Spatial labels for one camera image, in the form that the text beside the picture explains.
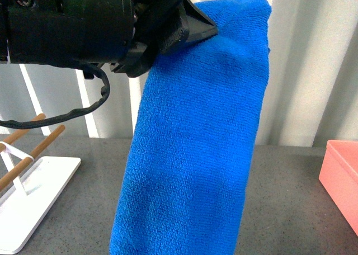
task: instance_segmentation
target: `robotic arm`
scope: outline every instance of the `robotic arm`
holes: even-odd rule
[[[137,77],[158,55],[217,34],[215,23],[190,0],[0,0],[0,61],[80,69],[102,79],[102,98],[89,108],[35,122],[0,121],[32,129],[88,114],[109,97],[101,70]]]

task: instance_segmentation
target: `drying rack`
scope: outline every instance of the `drying rack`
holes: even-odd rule
[[[42,120],[40,114],[33,121]],[[81,163],[80,158],[41,157],[22,177],[21,173],[65,130],[60,125],[30,154],[12,146],[29,130],[17,130],[0,141],[0,153],[8,173],[0,179],[0,254],[18,253],[55,203]],[[11,155],[22,159],[14,165]]]

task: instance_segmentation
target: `wooden dowel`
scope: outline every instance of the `wooden dowel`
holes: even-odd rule
[[[33,118],[31,121],[40,121],[43,120],[44,118],[46,118],[46,116],[44,114],[39,114],[37,115],[35,118]],[[24,136],[27,132],[29,132],[30,129],[19,129],[16,130],[14,133],[12,133],[11,135],[9,135],[8,137],[6,137],[4,140],[2,140],[3,142],[7,143],[7,144],[12,144],[14,143],[16,140],[18,140],[19,138],[21,138],[22,136]],[[4,144],[0,144],[0,153],[3,152],[6,149]]]
[[[31,153],[30,155],[36,159],[63,131],[64,125],[60,125],[54,130],[46,139],[44,139]],[[0,179],[0,192],[2,192],[15,178],[17,178],[21,172],[23,172],[30,164],[32,159],[26,157],[20,161],[10,172]]]

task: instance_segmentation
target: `blue towel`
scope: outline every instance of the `blue towel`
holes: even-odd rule
[[[197,4],[219,35],[160,56],[145,85],[115,254],[233,254],[269,78],[266,0]]]

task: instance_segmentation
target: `gray countertop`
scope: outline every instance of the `gray countertop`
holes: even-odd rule
[[[30,152],[43,138],[27,135],[15,146]],[[108,254],[129,147],[125,139],[54,142],[43,155],[82,164],[19,254]],[[358,254],[357,235],[318,181],[324,152],[256,147],[235,254]]]

